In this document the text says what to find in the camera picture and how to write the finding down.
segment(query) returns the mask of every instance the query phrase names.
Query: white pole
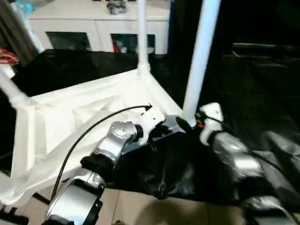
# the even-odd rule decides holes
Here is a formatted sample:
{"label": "white pole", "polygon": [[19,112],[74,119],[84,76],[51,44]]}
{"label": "white pole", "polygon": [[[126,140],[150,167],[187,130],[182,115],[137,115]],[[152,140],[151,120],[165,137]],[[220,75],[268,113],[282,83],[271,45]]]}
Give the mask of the white pole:
{"label": "white pole", "polygon": [[16,108],[19,105],[26,104],[28,97],[21,92],[18,87],[12,82],[5,72],[0,68],[0,88],[7,95],[11,105]]}
{"label": "white pole", "polygon": [[139,62],[138,69],[141,73],[143,70],[150,70],[148,62],[148,37],[147,37],[147,15],[146,15],[146,0],[138,0],[138,49],[139,49]]}
{"label": "white pole", "polygon": [[202,2],[193,60],[181,115],[191,126],[196,124],[195,113],[210,55],[220,3],[221,0],[203,0]]}

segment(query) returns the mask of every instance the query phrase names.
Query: black fabric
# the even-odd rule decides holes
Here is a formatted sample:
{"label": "black fabric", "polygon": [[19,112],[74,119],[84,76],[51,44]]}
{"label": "black fabric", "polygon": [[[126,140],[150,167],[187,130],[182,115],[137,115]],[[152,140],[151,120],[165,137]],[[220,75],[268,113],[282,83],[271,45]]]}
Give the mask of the black fabric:
{"label": "black fabric", "polygon": [[[188,74],[180,74],[168,57],[150,57],[151,72],[182,106]],[[47,50],[14,78],[29,96],[135,69],[136,55],[104,52]],[[245,59],[226,56],[209,64],[199,105],[219,102],[225,124],[253,152],[282,169],[260,160],[271,188],[251,182],[244,193],[261,190],[279,197],[291,208],[298,198],[300,119],[298,117],[300,65],[296,60]],[[1,154],[10,153],[14,141],[15,111],[1,93]],[[197,133],[176,133],[150,146],[128,153],[115,168],[112,188],[137,191],[157,198],[175,196],[218,204],[239,204],[240,197],[224,165]],[[1,160],[10,169],[11,156]]]}

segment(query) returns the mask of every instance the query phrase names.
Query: white cabinet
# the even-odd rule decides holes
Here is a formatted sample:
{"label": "white cabinet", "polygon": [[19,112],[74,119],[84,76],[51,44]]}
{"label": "white cabinet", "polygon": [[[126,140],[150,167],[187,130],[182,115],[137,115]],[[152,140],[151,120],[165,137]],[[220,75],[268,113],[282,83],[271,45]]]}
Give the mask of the white cabinet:
{"label": "white cabinet", "polygon": [[[30,23],[45,49],[134,52],[137,3],[127,2],[127,10],[110,15],[103,1],[56,0],[34,12]],[[155,54],[167,53],[169,13],[168,1],[147,2],[148,46]]]}

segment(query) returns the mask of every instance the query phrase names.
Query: beige floor tile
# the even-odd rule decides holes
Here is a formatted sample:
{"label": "beige floor tile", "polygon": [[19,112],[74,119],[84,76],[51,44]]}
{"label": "beige floor tile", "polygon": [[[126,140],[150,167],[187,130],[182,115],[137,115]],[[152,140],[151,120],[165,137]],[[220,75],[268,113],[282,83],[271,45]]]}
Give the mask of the beige floor tile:
{"label": "beige floor tile", "polygon": [[126,225],[207,225],[205,203],[120,191],[113,222]]}
{"label": "beige floor tile", "polygon": [[242,210],[238,207],[208,203],[210,225],[243,225]]}
{"label": "beige floor tile", "polygon": [[119,190],[105,189],[102,194],[101,201],[103,203],[99,213],[97,225],[111,225],[113,222],[113,214],[115,212]]}

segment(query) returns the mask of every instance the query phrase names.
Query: white metal frame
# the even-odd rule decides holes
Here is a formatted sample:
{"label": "white metal frame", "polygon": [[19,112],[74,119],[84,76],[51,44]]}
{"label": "white metal frame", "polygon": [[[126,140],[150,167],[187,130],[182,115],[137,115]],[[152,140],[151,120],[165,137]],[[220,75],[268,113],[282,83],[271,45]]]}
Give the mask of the white metal frame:
{"label": "white metal frame", "polygon": [[[35,165],[35,159],[32,158],[35,154],[34,151],[36,151],[36,149],[34,149],[34,135],[37,132],[39,133],[39,126],[44,126],[43,123],[36,124],[36,122],[39,121],[36,117],[43,116],[43,119],[46,119],[47,114],[44,115],[43,112],[47,112],[49,109],[50,112],[52,112],[51,106],[53,104],[58,106],[58,109],[64,109],[63,106],[65,103],[78,105],[79,101],[77,101],[77,99],[73,99],[74,93],[77,98],[87,97],[87,99],[90,99],[96,96],[94,94],[95,91],[100,88],[106,88],[106,90],[108,90],[106,91],[108,94],[104,99],[104,101],[106,101],[106,99],[115,96],[119,87],[124,86],[126,83],[130,83],[131,85],[135,83],[135,88],[137,88],[140,92],[146,93],[148,102],[155,104],[165,114],[181,114],[182,117],[185,118],[191,125],[194,125],[194,114],[202,88],[220,2],[221,0],[203,0],[183,112],[150,74],[150,65],[147,53],[146,0],[138,0],[139,63],[137,70],[79,84],[32,98],[28,98],[14,85],[11,80],[9,80],[4,74],[0,73],[0,88],[2,88],[2,90],[7,94],[12,106],[17,110],[12,178],[0,173],[0,183],[5,184],[0,185],[0,201],[5,205],[19,207],[27,203],[35,192],[52,185],[58,174],[61,160],[64,158],[64,155],[66,155],[69,147],[74,143],[78,136],[86,130],[86,128],[97,121],[99,117],[103,117],[101,113],[92,117],[84,125],[82,125],[79,130],[74,132],[74,134],[67,137],[57,147],[55,147],[55,149],[47,155],[45,160],[40,161]],[[134,94],[132,100],[134,101],[134,104],[136,104],[140,96],[135,93],[132,94]],[[65,101],[61,102],[60,100],[56,100],[62,96]],[[124,116],[120,116],[115,119],[121,120],[122,118],[124,119]],[[56,120],[62,120],[62,122],[65,122],[59,115],[56,116],[55,121]],[[105,135],[105,126],[109,127],[109,124],[104,124],[103,126],[104,130],[97,130],[96,139]],[[89,140],[83,141],[81,146],[82,150],[74,152],[73,156],[67,163],[62,179],[69,177],[72,172],[79,167],[80,159],[86,155],[87,152],[93,149],[93,144],[91,144]],[[18,165],[18,163],[23,163],[23,161],[26,161],[24,167],[21,166],[20,168],[14,168],[14,166]],[[23,174],[20,179],[16,170],[19,173],[22,171],[27,172]]]}

